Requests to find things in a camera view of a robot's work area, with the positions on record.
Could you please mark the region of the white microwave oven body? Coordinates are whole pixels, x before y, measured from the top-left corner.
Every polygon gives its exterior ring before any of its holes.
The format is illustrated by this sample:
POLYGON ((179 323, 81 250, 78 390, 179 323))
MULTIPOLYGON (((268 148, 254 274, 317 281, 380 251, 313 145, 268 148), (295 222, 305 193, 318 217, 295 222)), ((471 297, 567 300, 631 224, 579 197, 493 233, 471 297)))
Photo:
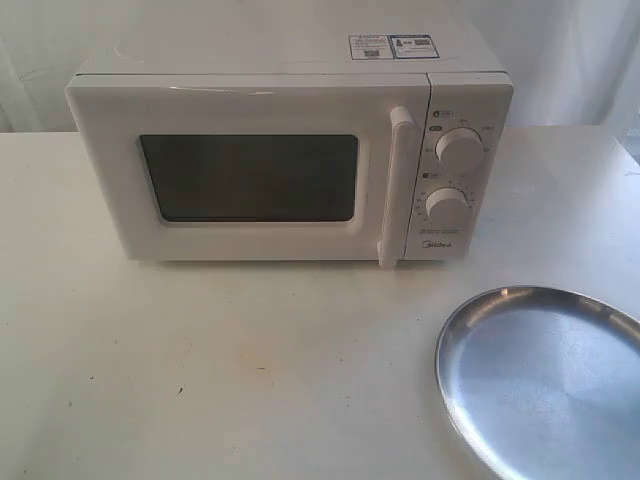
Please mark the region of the white microwave oven body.
POLYGON ((423 74, 431 85, 426 126, 420 147, 411 215, 404 258, 399 261, 443 261, 464 255, 470 245, 478 210, 486 190, 513 85, 491 54, 483 49, 457 58, 354 61, 349 36, 310 41, 293 36, 269 47, 265 39, 228 44, 212 52, 204 62, 180 55, 134 62, 122 54, 87 63, 79 75, 337 75, 423 74), (484 156, 466 171, 442 166, 435 145, 446 132, 465 127, 481 137, 484 156), (459 229, 435 227, 428 220, 425 200, 434 191, 452 187, 461 190, 471 214, 459 229))

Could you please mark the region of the white control knob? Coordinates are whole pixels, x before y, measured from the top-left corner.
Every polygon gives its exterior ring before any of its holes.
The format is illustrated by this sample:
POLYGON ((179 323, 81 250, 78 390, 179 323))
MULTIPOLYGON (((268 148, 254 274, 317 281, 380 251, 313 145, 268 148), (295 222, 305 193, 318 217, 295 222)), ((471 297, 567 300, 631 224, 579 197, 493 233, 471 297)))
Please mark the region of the white control knob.
POLYGON ((435 153, 445 168, 466 171, 482 161, 484 146, 475 130, 460 127, 440 137, 435 145, 435 153))
POLYGON ((431 193, 425 200, 425 209, 431 224, 442 229, 464 227, 471 214, 465 194, 452 187, 431 193))

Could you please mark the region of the upper white control knob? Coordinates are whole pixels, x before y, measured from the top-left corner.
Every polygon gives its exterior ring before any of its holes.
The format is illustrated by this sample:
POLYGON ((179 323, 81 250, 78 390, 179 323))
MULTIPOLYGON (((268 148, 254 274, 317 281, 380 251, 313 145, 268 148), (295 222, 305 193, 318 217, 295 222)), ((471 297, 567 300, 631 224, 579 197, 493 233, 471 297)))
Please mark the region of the upper white control knob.
POLYGON ((435 145, 435 153, 445 168, 466 171, 482 161, 484 146, 475 130, 460 127, 440 137, 435 145))

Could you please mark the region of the round steel tray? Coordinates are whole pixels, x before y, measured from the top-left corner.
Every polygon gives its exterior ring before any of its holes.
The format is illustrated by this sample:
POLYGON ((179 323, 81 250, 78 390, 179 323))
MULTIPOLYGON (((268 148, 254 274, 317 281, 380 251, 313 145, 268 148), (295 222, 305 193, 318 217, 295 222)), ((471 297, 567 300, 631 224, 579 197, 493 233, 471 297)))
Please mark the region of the round steel tray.
POLYGON ((434 373, 457 437, 493 476, 638 477, 634 317, 561 289, 492 289, 448 317, 434 373))

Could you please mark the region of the blue label sticker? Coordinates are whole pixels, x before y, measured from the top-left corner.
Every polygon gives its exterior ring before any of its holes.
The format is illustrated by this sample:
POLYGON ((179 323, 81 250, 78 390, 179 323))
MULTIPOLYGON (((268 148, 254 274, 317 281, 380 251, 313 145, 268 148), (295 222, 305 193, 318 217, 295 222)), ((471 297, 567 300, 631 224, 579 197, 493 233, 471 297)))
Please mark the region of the blue label sticker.
POLYGON ((389 36, 395 59, 438 59, 439 53, 429 34, 396 34, 389 36))

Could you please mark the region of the white microwave door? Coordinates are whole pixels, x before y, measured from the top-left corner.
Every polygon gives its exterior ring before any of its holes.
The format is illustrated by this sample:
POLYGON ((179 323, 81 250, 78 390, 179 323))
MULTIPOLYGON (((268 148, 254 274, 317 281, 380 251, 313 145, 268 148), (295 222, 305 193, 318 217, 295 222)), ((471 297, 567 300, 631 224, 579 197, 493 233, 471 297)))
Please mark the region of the white microwave door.
POLYGON ((404 258, 423 74, 79 75, 66 96, 133 260, 404 258))

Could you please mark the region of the white label sticker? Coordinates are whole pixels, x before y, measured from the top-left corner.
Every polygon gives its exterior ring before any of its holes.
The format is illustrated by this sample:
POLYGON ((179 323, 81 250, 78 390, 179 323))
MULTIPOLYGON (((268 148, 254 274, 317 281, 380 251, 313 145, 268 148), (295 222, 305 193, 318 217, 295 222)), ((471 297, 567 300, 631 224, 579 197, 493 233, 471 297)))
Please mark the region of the white label sticker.
POLYGON ((354 61, 394 59, 387 35, 350 35, 348 40, 351 58, 354 61))

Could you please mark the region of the lower white control knob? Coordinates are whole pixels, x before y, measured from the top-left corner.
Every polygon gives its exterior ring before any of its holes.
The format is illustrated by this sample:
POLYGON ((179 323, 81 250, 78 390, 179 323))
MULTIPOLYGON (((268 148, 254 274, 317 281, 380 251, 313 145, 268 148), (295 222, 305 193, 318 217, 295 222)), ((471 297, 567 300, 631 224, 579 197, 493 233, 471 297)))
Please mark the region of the lower white control knob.
POLYGON ((431 224, 442 229, 464 227, 471 214, 465 194, 452 187, 431 193, 425 200, 425 209, 431 224))

